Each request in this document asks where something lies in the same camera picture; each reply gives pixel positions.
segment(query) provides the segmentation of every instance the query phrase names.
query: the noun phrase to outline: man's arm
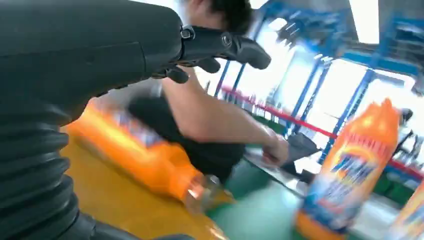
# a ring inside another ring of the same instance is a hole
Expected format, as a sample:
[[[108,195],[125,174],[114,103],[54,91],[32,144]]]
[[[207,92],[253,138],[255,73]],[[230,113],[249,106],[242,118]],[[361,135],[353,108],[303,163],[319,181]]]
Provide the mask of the man's arm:
[[[193,68],[188,82],[163,80],[163,90],[176,124],[188,138],[198,142],[247,143],[272,146],[277,135],[244,110],[205,93]]]

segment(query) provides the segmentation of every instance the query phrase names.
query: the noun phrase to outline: orange plastic bottle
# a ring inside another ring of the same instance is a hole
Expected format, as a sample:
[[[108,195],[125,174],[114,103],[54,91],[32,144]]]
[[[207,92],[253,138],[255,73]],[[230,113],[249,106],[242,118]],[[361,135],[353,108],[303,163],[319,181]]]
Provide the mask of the orange plastic bottle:
[[[424,182],[403,207],[384,240],[424,239]]]
[[[309,240],[344,240],[396,149],[399,112],[389,99],[349,122],[309,187],[296,230]]]
[[[153,192],[180,200],[192,212],[203,211],[219,189],[219,180],[198,171],[180,145],[163,140],[123,110],[91,102],[67,130]]]

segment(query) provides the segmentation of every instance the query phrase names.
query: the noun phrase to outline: black hair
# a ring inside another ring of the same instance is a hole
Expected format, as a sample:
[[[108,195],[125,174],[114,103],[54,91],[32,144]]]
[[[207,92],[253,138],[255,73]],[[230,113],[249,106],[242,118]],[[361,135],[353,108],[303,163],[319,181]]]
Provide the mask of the black hair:
[[[245,35],[253,21],[253,10],[249,0],[210,0],[212,12],[224,17],[226,31]]]

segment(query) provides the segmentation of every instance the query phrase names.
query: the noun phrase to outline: man's hand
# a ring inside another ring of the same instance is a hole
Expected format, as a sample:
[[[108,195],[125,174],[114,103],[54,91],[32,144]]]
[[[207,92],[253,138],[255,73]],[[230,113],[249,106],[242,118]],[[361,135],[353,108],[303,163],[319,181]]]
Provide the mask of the man's hand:
[[[263,146],[263,162],[281,167],[289,158],[289,143],[272,129],[267,128],[269,143]]]

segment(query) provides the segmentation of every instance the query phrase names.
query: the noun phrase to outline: yellow floor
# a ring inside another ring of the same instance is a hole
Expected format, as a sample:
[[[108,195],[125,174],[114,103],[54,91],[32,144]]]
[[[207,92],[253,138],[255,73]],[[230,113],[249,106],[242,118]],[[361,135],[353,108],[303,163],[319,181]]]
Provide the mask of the yellow floor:
[[[211,234],[215,225],[210,219],[191,215],[179,202],[151,193],[79,141],[71,138],[62,154],[71,160],[67,174],[73,177],[83,212],[142,239],[171,234],[219,239]]]

